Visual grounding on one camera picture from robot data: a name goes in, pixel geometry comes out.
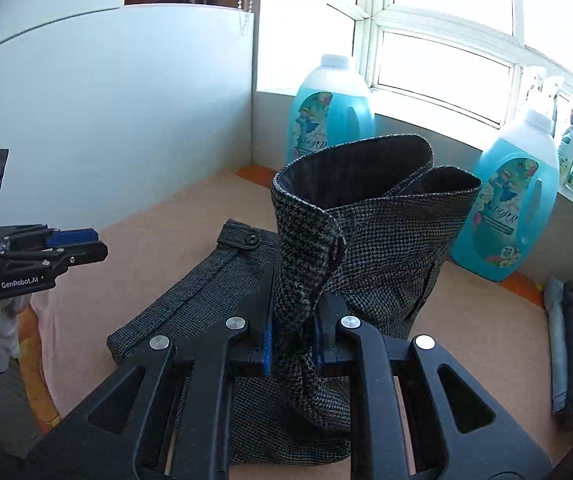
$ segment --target white wall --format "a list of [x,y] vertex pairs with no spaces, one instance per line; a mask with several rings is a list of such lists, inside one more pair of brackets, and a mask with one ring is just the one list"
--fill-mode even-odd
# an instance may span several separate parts
[[1,44],[0,225],[101,228],[248,164],[246,17],[128,6]]
[[[293,97],[255,92],[253,100],[253,164],[279,170],[286,162],[286,132]],[[431,130],[376,115],[378,135],[418,134],[433,147],[436,166],[473,171],[480,150]],[[558,194],[549,225],[520,272],[544,284],[550,276],[573,279],[573,203]]]

